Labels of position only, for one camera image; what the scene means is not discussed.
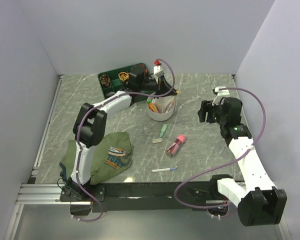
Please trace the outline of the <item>white round pen holder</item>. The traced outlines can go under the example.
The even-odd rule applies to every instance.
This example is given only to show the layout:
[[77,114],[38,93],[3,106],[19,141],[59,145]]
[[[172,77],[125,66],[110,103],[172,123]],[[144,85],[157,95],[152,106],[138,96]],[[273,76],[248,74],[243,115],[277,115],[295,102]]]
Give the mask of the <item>white round pen holder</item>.
[[[160,97],[160,98],[154,98],[153,96],[155,93],[152,93],[147,100],[152,100],[152,103],[156,106],[158,113],[153,112],[149,109],[149,105],[147,105],[147,100],[146,100],[146,110],[150,118],[152,118],[155,121],[158,122],[163,122],[168,120],[172,114],[174,113],[174,109],[176,106],[176,97],[175,96],[165,96],[165,97]],[[171,100],[175,100],[175,105],[173,110],[171,110],[168,113],[165,113],[167,105]]]

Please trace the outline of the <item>white pen brown cap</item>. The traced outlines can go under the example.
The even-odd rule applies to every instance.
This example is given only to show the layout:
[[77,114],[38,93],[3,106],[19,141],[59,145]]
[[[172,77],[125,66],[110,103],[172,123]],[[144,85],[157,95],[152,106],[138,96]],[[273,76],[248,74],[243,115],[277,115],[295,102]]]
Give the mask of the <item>white pen brown cap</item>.
[[170,111],[172,111],[173,109],[174,109],[174,107],[175,107],[175,100],[173,99],[173,100],[171,100],[169,103],[168,103],[168,105],[166,106],[166,111],[165,111],[165,113],[168,113],[168,112],[170,112]]

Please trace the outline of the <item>black marker orange cap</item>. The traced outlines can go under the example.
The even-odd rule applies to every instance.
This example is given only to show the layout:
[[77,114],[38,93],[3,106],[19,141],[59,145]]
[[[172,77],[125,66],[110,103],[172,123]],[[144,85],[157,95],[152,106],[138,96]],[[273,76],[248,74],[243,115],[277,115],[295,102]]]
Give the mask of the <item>black marker orange cap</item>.
[[148,107],[151,111],[155,112],[155,113],[158,113],[158,109],[157,107],[153,104],[153,103],[149,103],[148,104]]

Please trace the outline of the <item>pink capped pencil tube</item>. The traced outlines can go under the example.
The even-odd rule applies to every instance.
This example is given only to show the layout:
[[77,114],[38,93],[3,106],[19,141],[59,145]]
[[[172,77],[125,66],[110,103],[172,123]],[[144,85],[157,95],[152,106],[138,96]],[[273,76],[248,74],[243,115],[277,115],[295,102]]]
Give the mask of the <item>pink capped pencil tube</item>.
[[176,153],[178,152],[179,148],[185,143],[186,136],[183,134],[180,134],[172,143],[170,147],[166,149],[166,153],[170,157],[174,157]]

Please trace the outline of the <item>beige eraser block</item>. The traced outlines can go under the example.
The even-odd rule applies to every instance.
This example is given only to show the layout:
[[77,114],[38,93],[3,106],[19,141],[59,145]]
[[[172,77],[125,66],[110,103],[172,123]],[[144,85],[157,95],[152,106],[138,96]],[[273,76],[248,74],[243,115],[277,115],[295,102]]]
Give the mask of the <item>beige eraser block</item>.
[[162,138],[156,138],[156,139],[153,139],[152,140],[152,143],[153,144],[156,144],[156,143],[162,143],[163,142],[163,139]]

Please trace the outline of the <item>white pen light blue cap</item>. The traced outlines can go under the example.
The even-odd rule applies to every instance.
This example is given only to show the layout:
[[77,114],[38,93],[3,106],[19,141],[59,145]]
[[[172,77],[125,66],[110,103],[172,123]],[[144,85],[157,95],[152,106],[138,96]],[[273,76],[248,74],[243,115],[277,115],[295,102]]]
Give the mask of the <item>white pen light blue cap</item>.
[[169,167],[169,168],[152,169],[151,173],[170,172],[170,171],[176,171],[176,170],[177,170],[177,166]]

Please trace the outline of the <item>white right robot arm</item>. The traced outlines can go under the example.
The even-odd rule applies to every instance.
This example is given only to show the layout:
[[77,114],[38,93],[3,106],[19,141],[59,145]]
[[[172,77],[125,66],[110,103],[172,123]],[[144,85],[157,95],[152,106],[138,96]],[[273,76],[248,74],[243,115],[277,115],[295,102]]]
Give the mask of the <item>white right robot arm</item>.
[[278,189],[266,173],[253,146],[249,128],[241,122],[241,100],[223,97],[220,102],[203,100],[197,112],[199,121],[217,123],[226,145],[238,160],[245,186],[228,174],[213,175],[209,193],[214,199],[225,196],[236,207],[240,222],[246,226],[277,225],[287,202],[287,194]]

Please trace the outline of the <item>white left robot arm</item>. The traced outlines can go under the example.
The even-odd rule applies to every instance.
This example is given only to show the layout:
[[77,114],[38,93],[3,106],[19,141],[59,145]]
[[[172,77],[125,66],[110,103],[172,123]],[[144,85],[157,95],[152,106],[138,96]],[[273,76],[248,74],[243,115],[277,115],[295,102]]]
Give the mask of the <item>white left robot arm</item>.
[[[154,78],[149,84],[141,83],[139,85],[141,90],[155,92],[154,98],[177,95],[178,91],[174,88],[176,78],[172,67],[160,58],[154,63]],[[81,106],[73,126],[76,141],[74,167],[70,176],[65,180],[67,185],[75,185],[72,195],[78,201],[84,201],[90,195],[90,188],[85,184],[91,179],[94,152],[104,138],[107,118],[130,107],[135,96],[150,96],[142,91],[119,90],[101,102],[85,103]]]

